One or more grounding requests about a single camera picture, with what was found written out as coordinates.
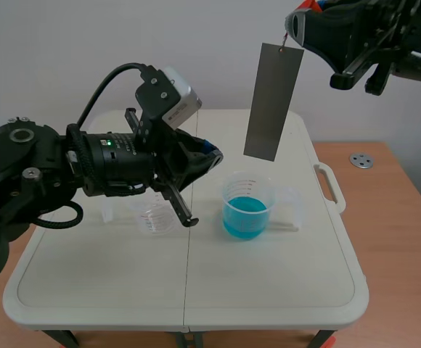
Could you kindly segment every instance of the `table surface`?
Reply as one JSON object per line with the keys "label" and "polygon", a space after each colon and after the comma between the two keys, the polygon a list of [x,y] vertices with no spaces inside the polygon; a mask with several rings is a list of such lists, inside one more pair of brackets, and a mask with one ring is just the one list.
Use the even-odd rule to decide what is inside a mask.
{"label": "table surface", "polygon": [[[120,198],[112,199],[118,216],[104,224],[103,198],[78,192],[83,222],[36,230],[4,292],[9,317],[33,330],[139,331],[337,330],[359,319],[369,293],[340,219],[343,196],[336,188],[339,204],[324,198],[302,119],[287,116],[275,162],[242,155],[248,120],[249,110],[203,110],[197,128],[196,117],[186,123],[226,156],[184,191],[200,219],[195,227],[145,236]],[[112,112],[98,117],[90,133],[126,126],[123,112]],[[257,239],[231,238],[221,224],[221,187],[236,170],[269,176],[278,191],[298,190],[302,227],[290,225],[293,206],[279,204]],[[46,219],[72,215],[62,208]]]}
{"label": "table surface", "polygon": [[[421,196],[382,143],[315,144],[346,197],[343,221],[367,274],[369,307],[350,328],[336,334],[335,348],[421,347]],[[348,161],[351,152],[375,158],[370,170]],[[42,333],[16,326],[4,313],[1,295],[32,231],[11,244],[0,275],[0,347],[57,347]],[[164,333],[80,332],[84,347],[175,347]],[[205,335],[208,347],[305,347],[309,331],[221,331]]]}
{"label": "table surface", "polygon": [[[292,112],[274,162],[243,156],[249,113],[198,115],[197,136],[218,144],[225,158],[193,185],[192,211],[200,223],[189,235],[184,325],[191,331],[344,328],[364,313],[369,293],[340,218],[340,189],[340,204],[325,199],[314,169],[324,165]],[[284,187],[296,190],[301,228],[290,226],[294,207],[279,203],[256,239],[229,236],[221,223],[222,182],[241,170],[270,177],[280,196]]]}

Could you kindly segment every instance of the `table handle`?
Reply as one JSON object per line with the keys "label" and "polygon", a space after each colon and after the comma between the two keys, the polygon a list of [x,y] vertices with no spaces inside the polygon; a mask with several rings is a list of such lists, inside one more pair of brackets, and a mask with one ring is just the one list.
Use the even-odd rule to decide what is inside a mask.
{"label": "table handle", "polygon": [[333,173],[332,168],[320,162],[314,166],[314,169],[316,172],[324,175],[328,185],[328,189],[330,190],[333,200],[336,203],[336,209],[338,213],[342,214],[346,209],[346,200],[344,199],[343,193],[341,192],[341,188],[338,185],[338,182],[336,181],[336,177]]}

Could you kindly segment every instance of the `table seam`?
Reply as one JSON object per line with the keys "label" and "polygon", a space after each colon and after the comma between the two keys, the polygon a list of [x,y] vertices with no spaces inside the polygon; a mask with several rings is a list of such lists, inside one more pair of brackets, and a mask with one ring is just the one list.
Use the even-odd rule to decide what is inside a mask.
{"label": "table seam", "polygon": [[[197,123],[199,121],[199,110],[196,111],[196,129],[195,129],[195,136],[197,136]],[[195,189],[195,183],[191,184],[191,213],[193,211],[193,193]],[[191,227],[188,229],[188,253],[187,253],[187,271],[185,274],[184,279],[184,300],[183,300],[183,327],[184,325],[184,313],[187,307],[187,285],[188,285],[188,264],[189,264],[189,243],[191,239]]]}

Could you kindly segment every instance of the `table leg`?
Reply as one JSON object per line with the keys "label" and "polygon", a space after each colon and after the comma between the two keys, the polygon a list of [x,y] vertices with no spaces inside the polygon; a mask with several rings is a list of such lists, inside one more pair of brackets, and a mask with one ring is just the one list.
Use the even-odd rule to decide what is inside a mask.
{"label": "table leg", "polygon": [[307,348],[322,348],[324,343],[335,333],[335,330],[320,330]]}
{"label": "table leg", "polygon": [[69,330],[43,330],[43,332],[65,348],[78,348],[78,341]]}
{"label": "table leg", "polygon": [[185,333],[175,332],[175,342],[178,348],[204,348],[203,332],[189,332],[187,335],[193,335],[192,339],[187,339]]}

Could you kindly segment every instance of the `blue liquid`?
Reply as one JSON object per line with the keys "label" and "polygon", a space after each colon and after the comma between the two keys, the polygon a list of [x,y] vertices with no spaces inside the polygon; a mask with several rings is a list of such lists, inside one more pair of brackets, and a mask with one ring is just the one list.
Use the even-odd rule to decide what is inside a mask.
{"label": "blue liquid", "polygon": [[[236,197],[229,204],[245,212],[261,212],[266,208],[264,203],[253,197]],[[262,233],[269,220],[269,212],[245,214],[224,205],[224,226],[235,237],[251,239]]]}

